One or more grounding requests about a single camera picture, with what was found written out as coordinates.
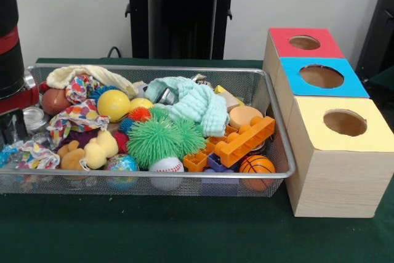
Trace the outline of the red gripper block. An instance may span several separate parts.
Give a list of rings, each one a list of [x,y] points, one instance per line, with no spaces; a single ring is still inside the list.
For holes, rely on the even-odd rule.
[[[0,114],[1,114],[1,138],[4,145],[9,143],[9,115],[14,110],[18,111],[18,137],[22,141],[28,138],[24,122],[23,109],[36,105],[39,102],[39,88],[34,86],[31,89],[20,91],[10,97],[1,99]]]

